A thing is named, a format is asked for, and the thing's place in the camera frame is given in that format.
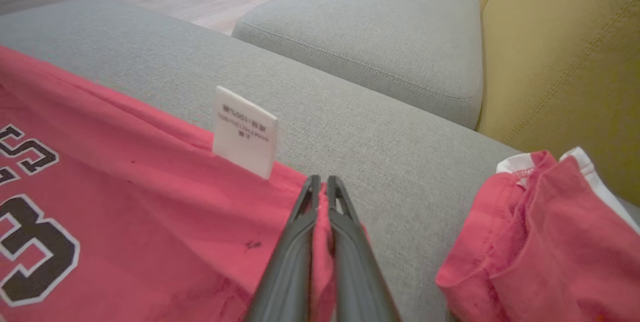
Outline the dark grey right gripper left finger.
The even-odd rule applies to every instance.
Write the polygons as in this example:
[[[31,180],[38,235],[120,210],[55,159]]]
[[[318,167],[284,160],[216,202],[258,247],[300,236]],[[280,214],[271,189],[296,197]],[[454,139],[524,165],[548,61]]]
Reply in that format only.
[[[308,322],[311,316],[313,235],[320,176],[302,185],[244,317],[245,322]]]

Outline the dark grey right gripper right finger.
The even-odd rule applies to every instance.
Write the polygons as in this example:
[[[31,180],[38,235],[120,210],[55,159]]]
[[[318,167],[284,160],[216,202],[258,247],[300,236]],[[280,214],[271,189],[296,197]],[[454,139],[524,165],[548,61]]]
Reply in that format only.
[[[345,184],[327,179],[328,217],[334,239],[336,320],[338,322],[400,322],[365,228]]]

